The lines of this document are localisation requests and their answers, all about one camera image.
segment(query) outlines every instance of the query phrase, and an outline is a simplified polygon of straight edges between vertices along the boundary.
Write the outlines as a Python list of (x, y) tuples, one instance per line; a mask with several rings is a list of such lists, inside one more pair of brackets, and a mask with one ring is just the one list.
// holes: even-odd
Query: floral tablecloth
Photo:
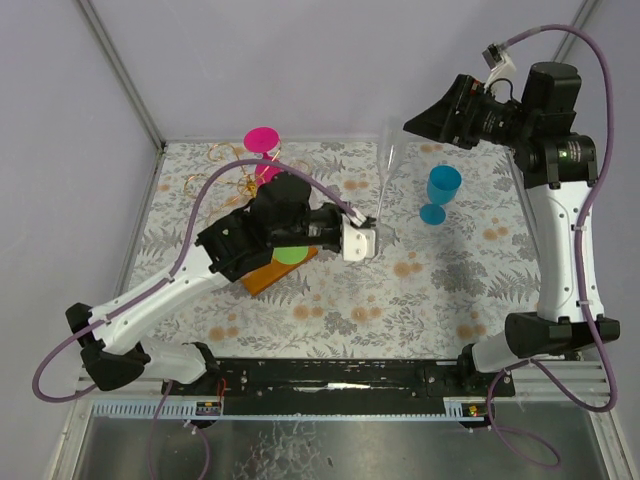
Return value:
[[(191, 175), (216, 169), (209, 147), (167, 147), (131, 286), (175, 259), (193, 204), (183, 186)], [(252, 156), (239, 145), (237, 151)], [(310, 168), (345, 200), (375, 214), (374, 143), (285, 143), (280, 158)], [(445, 206), (445, 223), (429, 226), (419, 209), (427, 202), (429, 171), (439, 164), (456, 167), (463, 183)], [(198, 188), (199, 180), (189, 187)], [(248, 199), (237, 195), (236, 185), (214, 184), (196, 231)], [(502, 148), (409, 144), (385, 199), (375, 259), (345, 263), (321, 251), (255, 298), (236, 282), (196, 299), (153, 336), (207, 342), (216, 356), (451, 358), (467, 343), (498, 333), (509, 312), (534, 309), (539, 273)], [(319, 205), (320, 194), (312, 201)]]

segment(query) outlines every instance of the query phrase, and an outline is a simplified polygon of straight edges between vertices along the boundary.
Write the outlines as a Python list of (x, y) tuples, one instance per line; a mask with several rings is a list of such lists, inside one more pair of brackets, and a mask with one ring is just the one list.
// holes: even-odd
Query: gray wall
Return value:
[[(489, 43), (570, 22), (582, 0), (94, 3), (163, 134), (211, 139), (261, 124), (288, 138), (377, 134), (457, 73), (486, 78)], [(531, 40), (518, 64), (550, 58), (560, 38)]]
[[(636, 464), (640, 462), (640, 3), (603, 2), (586, 30), (607, 54), (613, 74), (616, 139), (613, 164), (594, 207), (598, 286), (608, 316), (622, 321), (622, 338), (608, 347), (620, 388), (618, 414)], [(575, 130), (604, 152), (605, 103), (602, 73), (590, 49), (576, 44), (567, 59), (578, 67), (583, 87)]]
[[(31, 377), (64, 310), (113, 295), (154, 151), (71, 0), (4, 0), (0, 65), (0, 478), (37, 479), (69, 407)], [(79, 369), (73, 346), (44, 387)]]

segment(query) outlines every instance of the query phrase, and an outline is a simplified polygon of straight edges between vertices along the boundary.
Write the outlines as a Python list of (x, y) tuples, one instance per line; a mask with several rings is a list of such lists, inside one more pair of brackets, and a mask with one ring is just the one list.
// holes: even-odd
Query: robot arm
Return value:
[(79, 340), (85, 368), (98, 388), (114, 390), (141, 377), (192, 383), (205, 372), (215, 374), (217, 365), (206, 345), (166, 344), (147, 333), (194, 298), (269, 264), (276, 247), (317, 245), (341, 252), (346, 261), (376, 255), (373, 219), (355, 225), (328, 203), (311, 210), (310, 194), (303, 180), (279, 174), (245, 207), (200, 232), (174, 275), (167, 267), (103, 305), (69, 308), (74, 332), (104, 322)]
[[(559, 355), (593, 344), (578, 289), (577, 217), (598, 181), (595, 145), (571, 131), (581, 79), (571, 65), (542, 62), (529, 72), (520, 102), (498, 102), (492, 92), (513, 63), (490, 46), (485, 59), (492, 82), (458, 75), (445, 96), (409, 120), (404, 129), (431, 140), (471, 149), (480, 140), (511, 149), (523, 213), (538, 252), (541, 275), (537, 312), (511, 313), (502, 333), (469, 345), (461, 357), (475, 372), (495, 372), (538, 354)], [(593, 266), (591, 216), (582, 227), (589, 306), (604, 342), (620, 335), (619, 322), (604, 317)]]

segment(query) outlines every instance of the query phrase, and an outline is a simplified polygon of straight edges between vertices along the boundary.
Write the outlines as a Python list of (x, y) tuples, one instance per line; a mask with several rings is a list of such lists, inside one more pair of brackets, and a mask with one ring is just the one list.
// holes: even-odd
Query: metal floor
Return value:
[[(443, 422), (220, 421), (205, 430), (207, 479), (606, 479), (589, 417), (564, 403), (499, 404), (500, 424), (542, 435), (561, 453), (548, 472), (512, 454), (488, 431)], [(76, 479), (148, 479), (150, 421), (93, 419)], [(513, 438), (524, 453), (552, 462), (543, 447)], [(153, 439), (159, 479), (196, 479), (204, 447), (180, 422), (162, 421)]]

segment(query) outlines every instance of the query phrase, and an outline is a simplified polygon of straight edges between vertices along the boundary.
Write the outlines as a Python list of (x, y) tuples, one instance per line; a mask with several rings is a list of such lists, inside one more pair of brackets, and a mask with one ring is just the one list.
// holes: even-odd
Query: black wire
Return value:
[(513, 82), (508, 78), (496, 78), (487, 86), (487, 92), (491, 92), (491, 87), (493, 87), (498, 82), (507, 82), (509, 84), (509, 97), (511, 97), (512, 102), (517, 103), (517, 100), (513, 98)]

